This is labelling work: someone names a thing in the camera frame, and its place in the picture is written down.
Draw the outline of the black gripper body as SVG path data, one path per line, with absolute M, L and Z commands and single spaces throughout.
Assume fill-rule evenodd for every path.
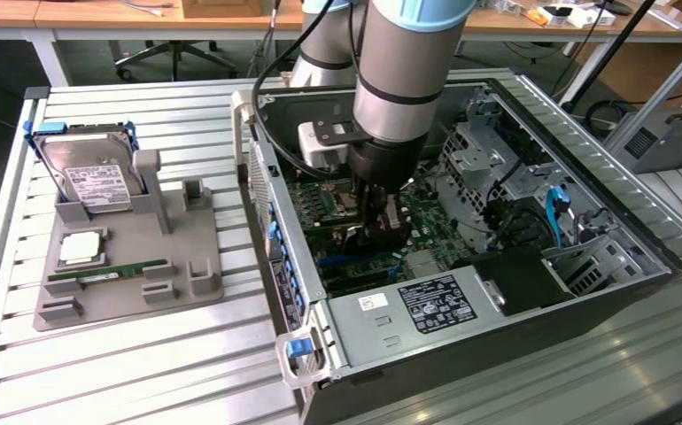
M 396 194 L 412 177 L 424 149 L 427 135 L 406 142 L 386 142 L 374 138 L 354 143 L 348 152 L 352 174 L 367 185 L 379 186 L 388 194 Z

